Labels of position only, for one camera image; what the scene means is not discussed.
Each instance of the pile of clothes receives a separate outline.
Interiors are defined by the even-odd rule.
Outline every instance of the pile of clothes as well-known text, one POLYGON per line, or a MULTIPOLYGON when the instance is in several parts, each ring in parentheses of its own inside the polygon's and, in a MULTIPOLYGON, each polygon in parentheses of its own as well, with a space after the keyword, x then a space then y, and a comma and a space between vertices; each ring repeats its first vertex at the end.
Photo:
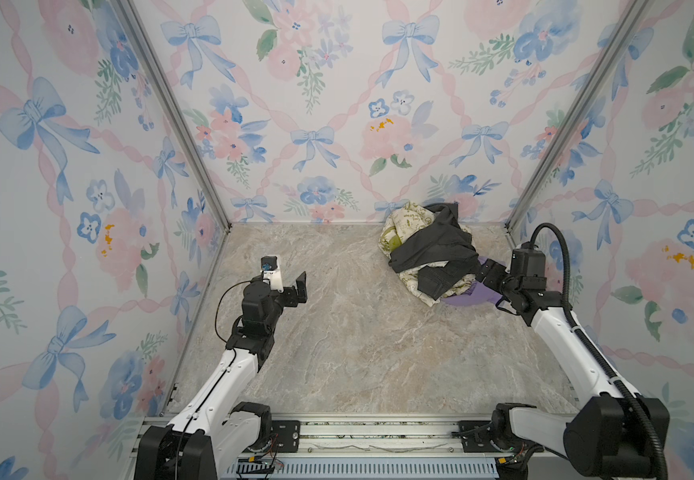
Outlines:
POLYGON ((387 217, 379 248, 409 291, 429 306, 467 292, 481 263, 457 204, 408 202, 387 217))

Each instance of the dark gray garment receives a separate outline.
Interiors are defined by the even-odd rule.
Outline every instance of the dark gray garment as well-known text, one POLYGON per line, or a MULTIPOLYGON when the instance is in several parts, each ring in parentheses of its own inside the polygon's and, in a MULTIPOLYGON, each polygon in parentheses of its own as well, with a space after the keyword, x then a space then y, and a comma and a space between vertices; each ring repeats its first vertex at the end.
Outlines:
POLYGON ((457 204, 432 204, 432 224, 411 235, 390 254, 389 265, 399 274, 415 266, 448 261, 446 266, 419 270, 419 291, 433 300, 447 292, 466 274, 475 274, 481 264, 472 246, 472 235, 459 227, 457 204))

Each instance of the gray stone surface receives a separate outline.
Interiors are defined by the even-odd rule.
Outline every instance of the gray stone surface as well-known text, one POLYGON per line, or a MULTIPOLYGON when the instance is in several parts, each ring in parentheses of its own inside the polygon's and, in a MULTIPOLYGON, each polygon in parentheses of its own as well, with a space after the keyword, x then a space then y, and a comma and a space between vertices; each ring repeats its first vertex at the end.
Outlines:
MULTIPOLYGON (((179 411, 216 368, 219 296, 281 255, 286 285, 307 271, 309 302, 286 309, 275 347, 241 399, 274 412, 490 413, 498 402, 574 412, 567 378, 519 317, 491 304, 427 307, 377 247, 377 225, 235 225, 177 381, 179 411)), ((473 228, 480 254, 507 262, 501 226, 473 228)), ((243 286, 227 293, 219 332, 240 314, 243 286)))

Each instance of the black corrugated hose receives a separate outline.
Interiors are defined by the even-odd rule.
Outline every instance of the black corrugated hose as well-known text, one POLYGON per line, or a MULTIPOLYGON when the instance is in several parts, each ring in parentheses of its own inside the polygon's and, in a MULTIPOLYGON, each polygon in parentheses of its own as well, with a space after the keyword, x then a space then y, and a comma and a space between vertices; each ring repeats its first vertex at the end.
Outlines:
MULTIPOLYGON (((560 229, 557 228, 557 226, 544 223, 537 226, 534 233, 531 235, 530 243, 532 248, 536 248, 536 237, 544 228, 552 230, 557 237, 558 243, 560 243, 560 252, 563 254, 563 292, 561 294, 560 302, 563 304, 563 313, 566 315, 566 321, 568 321, 569 326, 573 328, 575 326, 579 326, 579 324, 576 323, 571 315, 571 304, 568 301, 571 281, 571 262, 570 255, 568 254, 568 245, 566 244, 565 237, 563 237, 563 234, 560 232, 560 229)), ((600 353, 600 351, 595 347, 595 345, 592 344, 592 341, 587 338, 587 335, 581 329, 575 329, 574 333, 576 333, 579 340, 582 341, 587 350, 589 350, 595 360, 597 360, 598 364, 602 367, 602 370, 606 373, 606 375, 609 378, 617 376, 616 371, 611 367, 611 364, 608 362, 608 360, 606 360, 606 357, 604 357, 602 353, 600 353)), ((659 436, 656 434, 656 430, 654 429, 651 420, 648 418, 648 415, 646 415, 646 412, 642 409, 640 402, 638 402, 637 399, 635 399, 635 396, 632 395, 630 389, 624 385, 624 382, 621 380, 614 380, 613 385, 619 389, 622 397, 635 412, 635 417, 637 417, 640 426, 648 437, 648 441, 653 450, 653 456, 656 460, 656 478, 658 480, 667 480, 667 463, 664 459, 664 447, 659 441, 659 436)))

